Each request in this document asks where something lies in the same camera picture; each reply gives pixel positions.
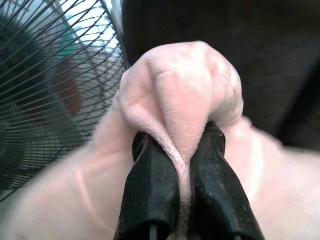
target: pink plush fabric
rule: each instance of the pink plush fabric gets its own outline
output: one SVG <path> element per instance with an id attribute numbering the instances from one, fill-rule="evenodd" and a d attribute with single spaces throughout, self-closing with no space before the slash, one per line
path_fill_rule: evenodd
<path id="1" fill-rule="evenodd" d="M 191 205 L 189 164 L 208 121 L 226 136 L 266 240 L 320 239 L 320 155 L 285 149 L 243 117 L 234 67 L 203 42 L 157 47 L 122 77 L 92 142 L 46 170 L 7 217 L 5 240 L 111 240 L 137 131 L 152 135 L 179 176 L 185 240 Z"/>

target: pink blanket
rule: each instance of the pink blanket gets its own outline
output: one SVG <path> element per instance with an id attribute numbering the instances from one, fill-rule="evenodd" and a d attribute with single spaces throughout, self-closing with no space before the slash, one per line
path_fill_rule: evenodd
<path id="1" fill-rule="evenodd" d="M 320 154 L 285 149 L 242 115 L 241 80 L 203 42 L 157 47 L 122 77 L 92 142 L 28 186 L 7 216 L 5 240 L 111 240 L 138 131 L 171 158 L 180 186 L 178 231 L 191 206 L 190 160 L 208 121 L 226 136 L 225 158 L 238 175 L 266 240 L 320 239 Z"/>

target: pink fabric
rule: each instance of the pink fabric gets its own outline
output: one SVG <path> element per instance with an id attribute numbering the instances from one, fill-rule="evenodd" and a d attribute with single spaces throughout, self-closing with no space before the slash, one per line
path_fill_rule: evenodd
<path id="1" fill-rule="evenodd" d="M 247 193 L 266 240 L 320 239 L 320 155 L 285 149 L 242 115 L 234 67 L 203 42 L 157 47 L 122 77 L 92 142 L 46 170 L 7 217 L 5 240 L 108 240 L 133 166 L 137 131 L 152 135 L 179 176 L 177 233 L 186 239 L 189 164 L 208 121 L 226 136 L 226 159 Z"/>

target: pink towel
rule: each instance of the pink towel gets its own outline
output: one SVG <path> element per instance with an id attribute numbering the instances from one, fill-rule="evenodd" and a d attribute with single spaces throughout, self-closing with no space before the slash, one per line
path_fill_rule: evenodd
<path id="1" fill-rule="evenodd" d="M 285 149 L 242 115 L 241 80 L 203 42 L 157 47 L 122 77 L 93 140 L 28 186 L 7 217 L 5 240 L 111 240 L 138 131 L 171 158 L 180 188 L 178 231 L 186 240 L 190 160 L 208 121 L 226 136 L 238 175 L 266 240 L 320 239 L 320 154 Z"/>

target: fan grille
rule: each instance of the fan grille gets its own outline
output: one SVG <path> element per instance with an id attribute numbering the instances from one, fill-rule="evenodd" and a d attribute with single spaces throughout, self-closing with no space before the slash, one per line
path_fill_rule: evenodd
<path id="1" fill-rule="evenodd" d="M 0 190 L 92 138 L 125 62 L 100 0 L 0 3 Z"/>

